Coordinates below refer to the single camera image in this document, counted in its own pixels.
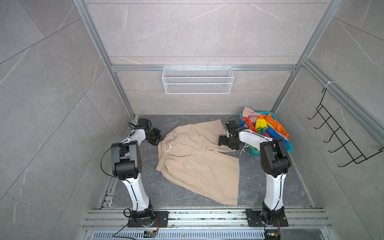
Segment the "beige drawstring shorts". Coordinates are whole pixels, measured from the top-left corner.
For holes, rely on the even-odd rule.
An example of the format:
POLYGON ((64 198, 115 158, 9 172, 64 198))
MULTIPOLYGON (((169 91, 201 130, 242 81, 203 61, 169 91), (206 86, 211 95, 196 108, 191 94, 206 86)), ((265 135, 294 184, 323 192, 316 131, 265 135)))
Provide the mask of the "beige drawstring shorts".
POLYGON ((223 205, 238 204, 240 161, 219 146, 221 120, 178 126, 158 145, 156 170, 170 182, 223 205))

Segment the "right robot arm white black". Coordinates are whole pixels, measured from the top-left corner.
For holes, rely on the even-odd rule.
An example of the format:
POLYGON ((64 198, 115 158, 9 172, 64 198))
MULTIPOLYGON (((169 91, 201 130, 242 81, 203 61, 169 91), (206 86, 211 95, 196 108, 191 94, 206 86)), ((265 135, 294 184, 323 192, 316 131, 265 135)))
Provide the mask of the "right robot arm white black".
POLYGON ((219 137, 219 146, 238 150, 240 143, 245 143, 260 151, 261 166, 266 174, 266 196, 258 218, 266 226, 287 227, 283 191, 292 163, 283 139, 265 137, 249 128, 240 127, 233 120, 226 123, 226 128, 227 135, 219 137))

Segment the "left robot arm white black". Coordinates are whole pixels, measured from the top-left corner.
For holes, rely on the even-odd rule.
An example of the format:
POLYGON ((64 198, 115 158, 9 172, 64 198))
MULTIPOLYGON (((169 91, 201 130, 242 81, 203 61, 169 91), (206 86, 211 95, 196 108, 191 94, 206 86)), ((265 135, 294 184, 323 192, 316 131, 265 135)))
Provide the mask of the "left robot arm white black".
POLYGON ((144 227, 151 226, 156 217, 141 178, 143 161, 139 146, 143 141, 157 146, 161 138, 160 130, 140 127, 131 130, 122 142, 111 146, 113 176, 123 182, 132 201, 130 219, 144 227))

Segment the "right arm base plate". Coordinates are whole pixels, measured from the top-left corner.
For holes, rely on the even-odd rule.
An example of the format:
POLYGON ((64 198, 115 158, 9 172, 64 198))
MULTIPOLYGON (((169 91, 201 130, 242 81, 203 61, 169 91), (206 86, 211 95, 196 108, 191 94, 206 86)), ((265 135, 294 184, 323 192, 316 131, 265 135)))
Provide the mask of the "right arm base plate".
POLYGON ((289 223, 284 210, 272 211, 253 211, 245 210, 246 219, 249 227, 288 227, 289 223))

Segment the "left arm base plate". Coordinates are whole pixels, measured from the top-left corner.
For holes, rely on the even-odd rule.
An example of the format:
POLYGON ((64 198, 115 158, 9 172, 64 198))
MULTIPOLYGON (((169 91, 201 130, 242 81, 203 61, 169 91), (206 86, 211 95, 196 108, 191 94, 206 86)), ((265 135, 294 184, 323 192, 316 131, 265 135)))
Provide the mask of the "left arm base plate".
POLYGON ((133 216, 129 220, 128 228, 139 227, 157 227, 165 228, 168 226, 169 212, 168 211, 154 211, 153 213, 146 213, 145 211, 133 213, 133 216))

